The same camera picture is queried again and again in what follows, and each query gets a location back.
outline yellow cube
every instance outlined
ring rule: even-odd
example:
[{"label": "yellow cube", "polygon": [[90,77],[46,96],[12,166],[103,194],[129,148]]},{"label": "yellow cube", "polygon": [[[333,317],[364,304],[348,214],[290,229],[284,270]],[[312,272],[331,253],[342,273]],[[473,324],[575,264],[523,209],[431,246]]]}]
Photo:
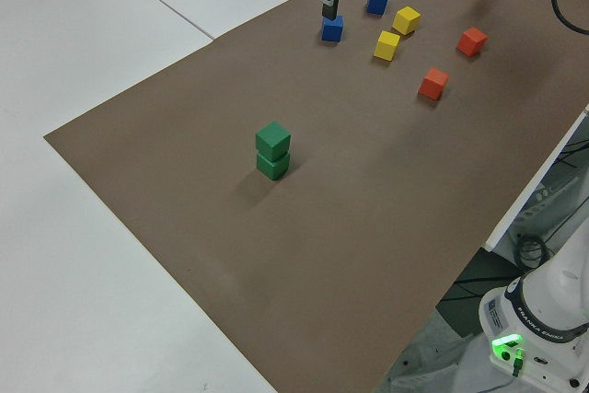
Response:
[{"label": "yellow cube", "polygon": [[376,44],[375,57],[388,61],[393,60],[393,55],[395,55],[399,40],[401,40],[401,37],[397,34],[382,31],[378,38],[378,43]]},{"label": "yellow cube", "polygon": [[415,11],[410,6],[397,11],[395,19],[393,20],[393,28],[398,32],[406,36],[410,32],[413,32],[420,24],[420,18],[422,15]]}]

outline green cube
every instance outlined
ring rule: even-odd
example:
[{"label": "green cube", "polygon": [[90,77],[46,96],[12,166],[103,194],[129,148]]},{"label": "green cube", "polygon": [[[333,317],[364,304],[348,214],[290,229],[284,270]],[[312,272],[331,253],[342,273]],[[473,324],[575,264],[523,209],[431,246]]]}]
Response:
[{"label": "green cube", "polygon": [[289,152],[284,154],[276,161],[270,161],[268,158],[258,153],[257,160],[258,169],[269,179],[279,179],[286,173],[291,163],[291,155]]},{"label": "green cube", "polygon": [[273,121],[256,132],[256,149],[271,162],[282,158],[291,144],[291,134]]}]

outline orange cube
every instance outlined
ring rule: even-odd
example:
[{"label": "orange cube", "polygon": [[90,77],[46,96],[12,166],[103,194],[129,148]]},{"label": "orange cube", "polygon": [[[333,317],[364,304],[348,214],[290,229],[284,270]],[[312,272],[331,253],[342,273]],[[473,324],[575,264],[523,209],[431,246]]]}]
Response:
[{"label": "orange cube", "polygon": [[442,95],[445,84],[448,83],[450,76],[444,71],[432,68],[423,78],[419,93],[432,100],[437,100]]},{"label": "orange cube", "polygon": [[462,33],[456,47],[468,57],[471,57],[480,52],[487,39],[487,35],[480,29],[467,29]]}]

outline blue cube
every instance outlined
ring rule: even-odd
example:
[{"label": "blue cube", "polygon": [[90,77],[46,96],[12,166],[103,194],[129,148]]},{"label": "blue cube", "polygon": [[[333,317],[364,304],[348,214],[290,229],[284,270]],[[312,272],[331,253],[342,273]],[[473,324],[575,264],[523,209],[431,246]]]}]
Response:
[{"label": "blue cube", "polygon": [[334,20],[323,18],[323,30],[321,30],[321,39],[326,41],[341,41],[343,32],[343,17],[337,16]]},{"label": "blue cube", "polygon": [[385,14],[388,0],[368,0],[368,7],[366,8],[370,14],[378,14],[382,16]]}]

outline toy block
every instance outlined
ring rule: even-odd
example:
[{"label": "toy block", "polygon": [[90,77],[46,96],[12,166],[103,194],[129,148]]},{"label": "toy block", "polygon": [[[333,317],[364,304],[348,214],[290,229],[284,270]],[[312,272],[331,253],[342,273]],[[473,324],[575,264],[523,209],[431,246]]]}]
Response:
[{"label": "toy block", "polygon": [[480,52],[487,39],[487,34],[473,27],[462,33],[456,47],[468,57],[471,57]]},{"label": "toy block", "polygon": [[388,0],[368,0],[366,11],[370,14],[378,14],[382,16],[385,14]]},{"label": "toy block", "polygon": [[283,157],[291,144],[291,134],[273,121],[256,132],[256,149],[269,161]]},{"label": "toy block", "polygon": [[321,30],[321,39],[325,41],[341,41],[343,32],[343,17],[337,16],[333,20],[323,18],[323,27]]},{"label": "toy block", "polygon": [[401,37],[397,34],[393,34],[392,32],[382,31],[380,33],[380,37],[378,38],[378,42],[376,43],[375,48],[375,57],[379,59],[388,60],[389,62],[393,60],[393,56],[395,55],[395,50],[397,49],[398,42],[401,40]]},{"label": "toy block", "polygon": [[397,11],[395,18],[393,19],[393,28],[398,32],[406,36],[410,32],[413,32],[420,24],[420,18],[422,15],[415,11],[410,6],[405,6]]},{"label": "toy block", "polygon": [[290,153],[286,153],[276,161],[270,161],[268,158],[258,152],[256,166],[269,179],[279,179],[286,173],[291,162]]},{"label": "toy block", "polygon": [[425,78],[423,78],[419,93],[432,100],[439,99],[445,84],[448,83],[449,77],[447,73],[439,69],[430,69]]}]

